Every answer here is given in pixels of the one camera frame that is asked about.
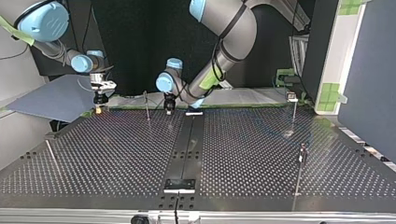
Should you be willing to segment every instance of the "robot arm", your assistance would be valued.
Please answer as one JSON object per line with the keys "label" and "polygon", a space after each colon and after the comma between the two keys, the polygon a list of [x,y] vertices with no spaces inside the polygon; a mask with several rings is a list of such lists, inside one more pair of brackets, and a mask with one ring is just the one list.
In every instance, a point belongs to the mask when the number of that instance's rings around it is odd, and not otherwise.
{"label": "robot arm", "polygon": [[70,65],[79,73],[90,73],[96,107],[108,102],[105,93],[117,85],[105,79],[103,52],[89,50],[83,54],[68,49],[59,40],[69,21],[68,11],[62,4],[54,0],[0,0],[0,15],[15,29],[30,35],[35,40],[34,47],[47,57]]}
{"label": "robot arm", "polygon": [[219,83],[220,74],[248,56],[256,40],[257,22],[253,12],[241,0],[192,0],[190,13],[219,37],[214,58],[190,85],[180,79],[177,71],[180,67],[168,62],[157,79],[157,88],[199,107],[205,95]]}

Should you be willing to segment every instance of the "white wall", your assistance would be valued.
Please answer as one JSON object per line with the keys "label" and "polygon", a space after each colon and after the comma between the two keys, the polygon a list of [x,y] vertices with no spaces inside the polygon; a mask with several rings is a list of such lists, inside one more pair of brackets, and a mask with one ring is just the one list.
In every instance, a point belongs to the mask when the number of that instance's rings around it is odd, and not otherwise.
{"label": "white wall", "polygon": [[[26,44],[0,28],[0,108],[45,84],[29,49],[17,58],[1,60],[25,48]],[[0,110],[0,169],[40,144],[50,131],[47,119],[10,113]]]}

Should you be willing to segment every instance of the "metal frame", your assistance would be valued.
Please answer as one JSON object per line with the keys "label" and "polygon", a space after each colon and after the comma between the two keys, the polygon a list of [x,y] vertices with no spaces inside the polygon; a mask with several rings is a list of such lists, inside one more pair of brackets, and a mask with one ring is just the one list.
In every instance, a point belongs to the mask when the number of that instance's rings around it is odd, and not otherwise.
{"label": "metal frame", "polygon": [[[119,210],[0,209],[0,223],[130,223],[133,216],[147,216],[151,223],[175,223],[173,212]],[[359,213],[226,213],[178,212],[180,223],[395,223],[391,214]]]}

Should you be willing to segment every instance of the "metal rod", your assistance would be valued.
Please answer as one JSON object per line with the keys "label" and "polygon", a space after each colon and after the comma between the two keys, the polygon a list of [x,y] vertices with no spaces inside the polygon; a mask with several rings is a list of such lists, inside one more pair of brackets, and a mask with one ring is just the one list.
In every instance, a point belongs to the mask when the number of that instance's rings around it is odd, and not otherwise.
{"label": "metal rod", "polygon": [[55,154],[53,154],[52,147],[50,146],[50,141],[46,140],[46,144],[47,144],[47,147],[49,148],[50,156],[52,157],[53,160],[56,160]]}
{"label": "metal rod", "polygon": [[296,120],[297,103],[298,103],[298,102],[295,102],[295,103],[294,103],[293,122]]}
{"label": "metal rod", "polygon": [[306,144],[302,143],[301,148],[300,148],[300,155],[298,162],[300,163],[299,171],[298,171],[298,176],[297,176],[297,184],[296,184],[296,189],[294,191],[294,200],[293,200],[293,207],[291,208],[291,211],[295,210],[295,206],[297,203],[297,197],[301,195],[300,191],[300,183],[301,183],[301,175],[303,173],[303,169],[305,166],[306,162]]}
{"label": "metal rod", "polygon": [[149,117],[149,98],[148,98],[148,92],[147,92],[147,91],[144,91],[144,92],[143,92],[143,95],[144,95],[144,97],[145,97],[146,112],[147,112],[147,115],[148,115],[148,120],[150,120],[150,117]]}

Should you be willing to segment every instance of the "metal plate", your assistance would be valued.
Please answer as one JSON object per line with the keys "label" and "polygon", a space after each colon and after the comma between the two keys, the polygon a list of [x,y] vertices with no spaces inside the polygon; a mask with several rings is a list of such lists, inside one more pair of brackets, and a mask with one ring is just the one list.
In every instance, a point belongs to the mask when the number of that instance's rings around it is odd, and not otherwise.
{"label": "metal plate", "polygon": [[[0,207],[396,213],[396,174],[303,108],[113,111],[50,145],[57,160],[44,144],[0,171]],[[195,193],[163,194],[172,176]]]}
{"label": "metal plate", "polygon": [[[291,116],[291,108],[207,110],[193,210],[396,212],[395,173],[326,119],[301,108]],[[301,144],[308,161],[295,197]]]}
{"label": "metal plate", "polygon": [[183,120],[177,111],[148,121],[144,110],[86,119],[50,142],[57,160],[43,146],[1,175],[0,205],[158,209]]}

